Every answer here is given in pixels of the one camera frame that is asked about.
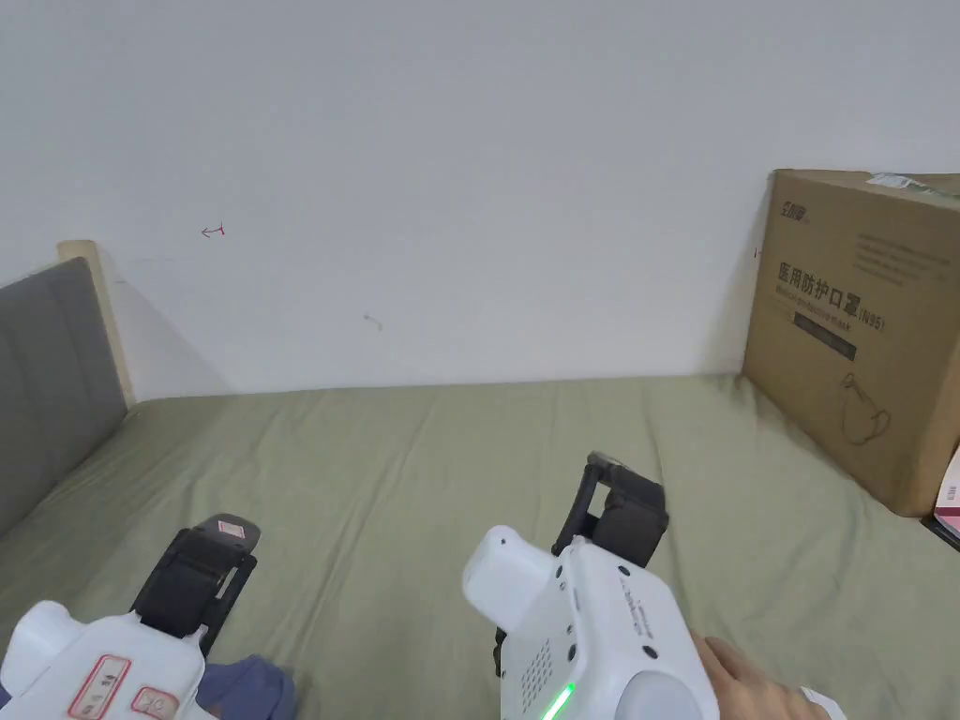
brown cardboard box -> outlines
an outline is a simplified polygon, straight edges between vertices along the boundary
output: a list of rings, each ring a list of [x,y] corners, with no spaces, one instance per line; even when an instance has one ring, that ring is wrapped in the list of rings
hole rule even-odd
[[[960,175],[911,177],[776,173],[743,371],[920,516],[960,441]]]

blue fabric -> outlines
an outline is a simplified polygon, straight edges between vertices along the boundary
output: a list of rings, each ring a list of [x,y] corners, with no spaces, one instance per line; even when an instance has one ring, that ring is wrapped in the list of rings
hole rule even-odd
[[[0,708],[10,695],[0,687]],[[197,704],[216,709],[223,720],[294,720],[297,695],[283,670],[258,655],[232,665],[209,664],[197,690]]]

green bedsheet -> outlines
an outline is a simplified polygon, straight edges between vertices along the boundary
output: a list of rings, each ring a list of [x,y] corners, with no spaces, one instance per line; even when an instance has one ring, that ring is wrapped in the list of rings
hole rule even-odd
[[[851,720],[960,717],[960,554],[728,377],[143,403],[0,540],[0,640],[44,597],[124,612],[179,528],[230,512],[263,539],[213,660],[290,669],[304,718],[496,720],[461,571],[495,524],[548,547],[594,448],[665,486],[651,568],[697,631]]]

human hand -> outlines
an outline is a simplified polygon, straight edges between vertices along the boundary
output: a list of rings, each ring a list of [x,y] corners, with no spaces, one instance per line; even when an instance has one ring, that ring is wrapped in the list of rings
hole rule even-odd
[[[720,720],[830,720],[800,690],[773,682],[728,642],[692,635],[717,696]]]

gray headboard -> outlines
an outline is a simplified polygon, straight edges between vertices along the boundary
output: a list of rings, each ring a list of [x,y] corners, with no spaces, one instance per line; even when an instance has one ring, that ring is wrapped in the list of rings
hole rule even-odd
[[[0,535],[126,413],[85,259],[0,288]]]

